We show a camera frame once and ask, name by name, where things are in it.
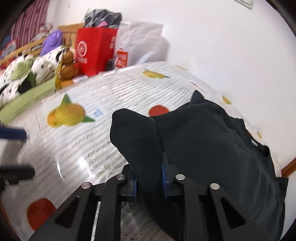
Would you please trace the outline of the green plush toy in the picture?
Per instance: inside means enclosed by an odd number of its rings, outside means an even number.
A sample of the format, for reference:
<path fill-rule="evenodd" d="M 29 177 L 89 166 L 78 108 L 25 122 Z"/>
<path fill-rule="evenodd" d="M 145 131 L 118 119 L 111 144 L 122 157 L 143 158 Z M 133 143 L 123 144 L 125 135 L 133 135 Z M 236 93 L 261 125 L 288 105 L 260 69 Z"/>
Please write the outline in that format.
<path fill-rule="evenodd" d="M 16 59 L 16 64 L 11 71 L 10 79 L 17 80 L 25 77 L 31 70 L 34 63 L 32 54 L 22 55 Z"/>

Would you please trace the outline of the striped red curtain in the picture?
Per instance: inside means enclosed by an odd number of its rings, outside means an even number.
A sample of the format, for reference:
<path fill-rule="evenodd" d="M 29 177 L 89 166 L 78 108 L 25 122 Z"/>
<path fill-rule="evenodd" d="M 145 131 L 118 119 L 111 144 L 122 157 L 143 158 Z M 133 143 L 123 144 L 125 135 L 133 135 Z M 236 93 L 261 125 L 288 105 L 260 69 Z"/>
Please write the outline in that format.
<path fill-rule="evenodd" d="M 11 40 L 17 40 L 18 47 L 28 44 L 45 24 L 49 0 L 35 1 L 18 18 L 11 28 Z"/>

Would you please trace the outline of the brown gourd ornament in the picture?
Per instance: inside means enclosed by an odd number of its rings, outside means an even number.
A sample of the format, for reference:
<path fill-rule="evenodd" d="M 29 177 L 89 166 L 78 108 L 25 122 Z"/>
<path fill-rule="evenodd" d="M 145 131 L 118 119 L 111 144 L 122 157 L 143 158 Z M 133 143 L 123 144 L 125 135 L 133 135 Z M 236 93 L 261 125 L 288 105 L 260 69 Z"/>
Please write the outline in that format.
<path fill-rule="evenodd" d="M 74 54 L 69 47 L 59 51 L 56 56 L 57 67 L 55 71 L 55 91 L 72 85 L 76 75 Z"/>

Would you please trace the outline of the purple plastic bag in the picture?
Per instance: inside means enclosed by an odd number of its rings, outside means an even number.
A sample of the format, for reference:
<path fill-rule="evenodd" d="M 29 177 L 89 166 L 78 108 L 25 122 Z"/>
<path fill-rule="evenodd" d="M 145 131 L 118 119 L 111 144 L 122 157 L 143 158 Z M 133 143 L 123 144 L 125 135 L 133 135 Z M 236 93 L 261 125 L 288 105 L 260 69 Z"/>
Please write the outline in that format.
<path fill-rule="evenodd" d="M 44 56 L 45 54 L 51 52 L 56 49 L 60 45 L 62 45 L 62 37 L 63 33 L 60 29 L 54 30 L 44 41 L 42 44 L 42 50 L 40 56 Z"/>

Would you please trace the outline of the red paper shopping bag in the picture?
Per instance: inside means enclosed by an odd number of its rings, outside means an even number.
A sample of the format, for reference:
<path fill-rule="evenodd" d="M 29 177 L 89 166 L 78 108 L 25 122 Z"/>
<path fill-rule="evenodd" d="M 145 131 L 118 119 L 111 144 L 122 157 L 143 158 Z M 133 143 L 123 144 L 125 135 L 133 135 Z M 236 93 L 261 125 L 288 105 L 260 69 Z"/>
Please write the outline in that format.
<path fill-rule="evenodd" d="M 76 56 L 80 72 L 87 76 L 106 71 L 113 58 L 117 29 L 79 28 L 76 38 Z"/>

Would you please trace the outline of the black garment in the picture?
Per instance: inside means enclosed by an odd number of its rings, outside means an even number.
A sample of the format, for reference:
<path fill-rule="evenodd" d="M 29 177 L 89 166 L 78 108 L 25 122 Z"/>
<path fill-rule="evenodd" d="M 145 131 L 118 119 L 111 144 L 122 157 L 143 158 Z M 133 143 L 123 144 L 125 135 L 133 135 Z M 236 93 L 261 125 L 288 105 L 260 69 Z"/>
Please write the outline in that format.
<path fill-rule="evenodd" d="M 138 179 L 150 216 L 171 238 L 178 239 L 179 226 L 177 208 L 164 196 L 163 159 L 196 183 L 219 184 L 271 240 L 280 239 L 288 180 L 276 177 L 269 148 L 251 136 L 243 120 L 199 92 L 163 115 L 115 111 L 110 140 Z"/>

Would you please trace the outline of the green bed sheet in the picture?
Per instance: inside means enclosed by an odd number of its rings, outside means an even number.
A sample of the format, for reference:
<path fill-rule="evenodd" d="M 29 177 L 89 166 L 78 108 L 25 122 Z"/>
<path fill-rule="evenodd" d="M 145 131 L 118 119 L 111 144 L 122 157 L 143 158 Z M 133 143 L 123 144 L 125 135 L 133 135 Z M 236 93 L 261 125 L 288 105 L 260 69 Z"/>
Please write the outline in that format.
<path fill-rule="evenodd" d="M 14 98 L 1 109 L 1 122 L 7 125 L 33 104 L 53 94 L 55 77 Z"/>

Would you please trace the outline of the dark clothes pile in bag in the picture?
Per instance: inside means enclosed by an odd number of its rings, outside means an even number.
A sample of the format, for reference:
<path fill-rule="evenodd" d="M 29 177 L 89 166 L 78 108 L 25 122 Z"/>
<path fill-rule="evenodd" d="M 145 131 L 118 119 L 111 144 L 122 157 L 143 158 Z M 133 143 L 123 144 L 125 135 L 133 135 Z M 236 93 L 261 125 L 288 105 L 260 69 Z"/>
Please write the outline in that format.
<path fill-rule="evenodd" d="M 84 16 L 84 28 L 118 29 L 122 21 L 122 13 L 107 9 L 93 9 Z"/>

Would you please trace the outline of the white plastic shopping bag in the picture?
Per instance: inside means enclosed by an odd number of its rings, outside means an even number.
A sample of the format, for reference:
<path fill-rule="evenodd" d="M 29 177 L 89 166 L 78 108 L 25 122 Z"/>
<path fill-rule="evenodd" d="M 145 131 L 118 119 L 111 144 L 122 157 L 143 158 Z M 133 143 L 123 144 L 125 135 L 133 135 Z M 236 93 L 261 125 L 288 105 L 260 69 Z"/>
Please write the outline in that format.
<path fill-rule="evenodd" d="M 116 35 L 113 67 L 165 61 L 169 42 L 162 36 L 163 28 L 158 23 L 122 21 Z"/>

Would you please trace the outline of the fruit print plastic table cover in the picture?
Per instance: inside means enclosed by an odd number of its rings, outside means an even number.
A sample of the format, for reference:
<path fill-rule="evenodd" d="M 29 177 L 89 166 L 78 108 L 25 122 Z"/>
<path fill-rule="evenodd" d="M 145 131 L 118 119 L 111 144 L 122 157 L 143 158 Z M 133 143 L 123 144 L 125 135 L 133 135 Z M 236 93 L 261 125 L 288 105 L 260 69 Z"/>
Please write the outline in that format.
<path fill-rule="evenodd" d="M 234 118 L 241 113 L 219 92 L 178 66 L 155 62 L 96 75 L 52 94 L 24 111 L 11 126 L 24 128 L 27 140 L 1 140 L 1 164 L 30 164 L 32 180 L 7 187 L 1 202 L 11 226 L 21 240 L 33 229 L 27 207 L 46 198 L 60 206 L 83 182 L 99 184 L 118 174 L 126 161 L 109 138 L 111 116 L 120 108 L 142 115 L 162 105 L 175 110 L 190 101 L 197 90 Z M 89 123 L 52 128 L 48 113 L 64 96 L 84 107 Z"/>

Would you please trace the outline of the spotted white plush toy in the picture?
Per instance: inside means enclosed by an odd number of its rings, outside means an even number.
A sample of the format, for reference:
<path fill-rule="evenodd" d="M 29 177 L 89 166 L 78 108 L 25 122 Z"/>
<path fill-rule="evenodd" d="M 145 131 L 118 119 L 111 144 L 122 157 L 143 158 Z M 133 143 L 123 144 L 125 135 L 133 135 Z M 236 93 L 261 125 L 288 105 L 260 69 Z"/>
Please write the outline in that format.
<path fill-rule="evenodd" d="M 64 50 L 60 45 L 43 56 L 22 55 L 11 62 L 1 75 L 1 108 L 53 77 Z"/>

